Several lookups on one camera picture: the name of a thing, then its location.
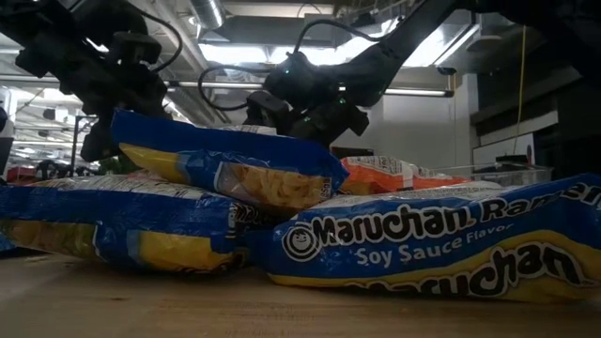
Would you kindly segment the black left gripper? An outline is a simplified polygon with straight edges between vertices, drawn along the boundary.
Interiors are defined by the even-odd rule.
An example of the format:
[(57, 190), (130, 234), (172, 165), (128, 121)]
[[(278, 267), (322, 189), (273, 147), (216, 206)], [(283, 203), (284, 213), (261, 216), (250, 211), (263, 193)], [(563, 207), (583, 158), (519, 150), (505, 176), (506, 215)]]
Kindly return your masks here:
[[(114, 66), (109, 69), (83, 66), (60, 76), (60, 91), (76, 96), (86, 115), (111, 122), (115, 109), (169, 118), (162, 106), (167, 87), (162, 78), (143, 65)], [(84, 138), (80, 155), (85, 161), (101, 161), (120, 154), (110, 127), (96, 122)]]

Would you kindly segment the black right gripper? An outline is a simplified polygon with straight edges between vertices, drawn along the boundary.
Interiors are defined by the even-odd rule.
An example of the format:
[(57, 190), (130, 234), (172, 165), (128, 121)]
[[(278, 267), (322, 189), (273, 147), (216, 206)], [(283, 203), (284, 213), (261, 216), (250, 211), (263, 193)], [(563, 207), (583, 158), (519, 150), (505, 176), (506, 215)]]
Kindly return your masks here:
[(345, 131), (362, 136), (369, 125), (367, 113), (361, 111), (345, 94), (317, 105), (301, 114), (288, 131), (291, 137), (330, 145)]

